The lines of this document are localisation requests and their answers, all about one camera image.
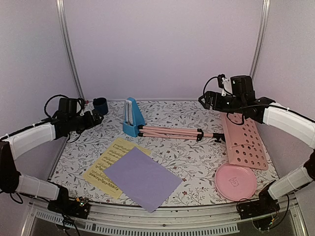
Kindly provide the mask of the pink music stand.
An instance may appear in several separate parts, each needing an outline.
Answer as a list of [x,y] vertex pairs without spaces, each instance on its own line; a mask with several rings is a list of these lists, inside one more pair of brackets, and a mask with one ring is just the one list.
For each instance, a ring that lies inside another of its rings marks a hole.
[[207,133],[202,129],[166,128],[148,125],[138,126],[139,137],[156,137],[165,139],[184,139],[201,141],[213,138],[216,142],[224,141],[228,162],[232,165],[268,170],[266,152],[258,134],[255,122],[245,119],[240,114],[220,114],[223,133]]

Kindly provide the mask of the purple sheet music paper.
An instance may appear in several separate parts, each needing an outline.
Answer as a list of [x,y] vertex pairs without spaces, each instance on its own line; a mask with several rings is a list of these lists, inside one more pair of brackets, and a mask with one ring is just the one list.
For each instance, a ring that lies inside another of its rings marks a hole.
[[182,183],[181,178],[136,147],[103,172],[149,213],[160,207]]

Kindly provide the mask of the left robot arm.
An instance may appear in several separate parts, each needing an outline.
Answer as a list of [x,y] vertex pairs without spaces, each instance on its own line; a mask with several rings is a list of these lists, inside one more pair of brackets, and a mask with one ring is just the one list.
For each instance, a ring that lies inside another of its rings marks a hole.
[[100,125],[104,115],[93,109],[85,111],[86,101],[82,98],[69,98],[63,94],[58,109],[53,115],[45,113],[46,118],[23,129],[6,134],[0,139],[0,191],[9,195],[26,194],[52,201],[62,213],[70,213],[73,202],[65,187],[21,174],[15,161],[32,149],[69,137],[72,132],[81,135],[84,131]]

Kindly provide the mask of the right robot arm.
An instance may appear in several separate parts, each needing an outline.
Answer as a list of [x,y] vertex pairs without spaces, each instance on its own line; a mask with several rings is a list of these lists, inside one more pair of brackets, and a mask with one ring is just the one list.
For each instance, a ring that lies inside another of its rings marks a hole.
[[[221,92],[203,90],[198,101],[203,108],[226,114],[238,113],[242,119],[251,118],[260,124],[278,128],[298,138],[311,149],[315,148],[315,121],[290,108],[283,107],[267,97],[256,98],[252,78],[248,75],[226,78],[215,77]],[[258,214],[270,210],[280,197],[306,187],[315,179],[315,155],[297,169],[267,185],[261,192],[262,198],[254,204]]]

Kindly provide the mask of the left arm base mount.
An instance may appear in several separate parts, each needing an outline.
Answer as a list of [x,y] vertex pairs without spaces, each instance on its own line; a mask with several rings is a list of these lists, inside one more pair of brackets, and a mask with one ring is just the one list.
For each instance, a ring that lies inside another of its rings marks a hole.
[[70,199],[68,196],[58,196],[56,200],[50,201],[47,206],[50,211],[80,219],[88,218],[90,208],[88,198]]

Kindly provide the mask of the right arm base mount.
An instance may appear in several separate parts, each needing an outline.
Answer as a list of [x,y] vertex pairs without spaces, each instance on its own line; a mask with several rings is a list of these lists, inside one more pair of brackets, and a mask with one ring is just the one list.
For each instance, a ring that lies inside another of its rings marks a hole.
[[280,206],[277,200],[269,198],[259,198],[255,201],[243,198],[237,203],[236,210],[241,219],[248,219],[277,212]]

